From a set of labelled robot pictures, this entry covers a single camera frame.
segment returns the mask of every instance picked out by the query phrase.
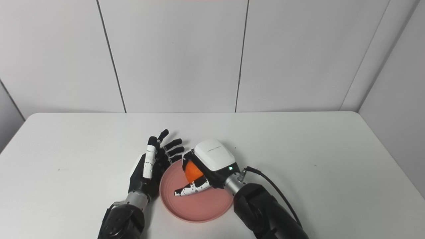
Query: pink bowl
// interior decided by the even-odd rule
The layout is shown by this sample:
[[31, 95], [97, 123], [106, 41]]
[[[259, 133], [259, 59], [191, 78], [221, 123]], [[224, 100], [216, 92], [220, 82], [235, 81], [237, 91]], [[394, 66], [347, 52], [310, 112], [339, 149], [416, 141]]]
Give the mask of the pink bowl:
[[174, 190], [188, 184], [181, 164], [181, 160], [173, 163], [159, 185], [159, 195], [167, 210], [186, 222], [207, 222], [223, 215], [233, 202], [224, 189], [209, 188], [189, 196], [174, 196]]

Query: robotic hand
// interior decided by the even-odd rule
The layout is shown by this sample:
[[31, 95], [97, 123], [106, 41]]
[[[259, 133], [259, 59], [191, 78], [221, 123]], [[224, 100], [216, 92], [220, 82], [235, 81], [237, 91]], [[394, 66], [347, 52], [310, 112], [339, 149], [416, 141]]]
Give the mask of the robotic hand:
[[145, 227], [143, 210], [148, 202], [158, 195], [159, 183], [165, 170], [182, 158], [184, 147], [181, 139], [175, 139], [161, 148], [168, 135], [164, 130], [158, 138], [151, 136], [146, 153], [140, 158], [130, 177], [128, 196], [115, 202], [106, 210], [98, 239], [139, 239]]
[[[196, 145], [183, 156], [183, 170], [193, 163], [201, 173], [187, 186], [177, 189], [176, 196], [200, 192], [210, 186], [224, 188], [233, 198], [233, 208], [258, 239], [308, 239], [291, 205], [282, 192], [260, 171], [246, 167], [241, 174], [235, 157], [218, 140], [210, 139]], [[265, 177], [288, 204], [295, 219], [262, 185], [244, 182], [246, 171]]]

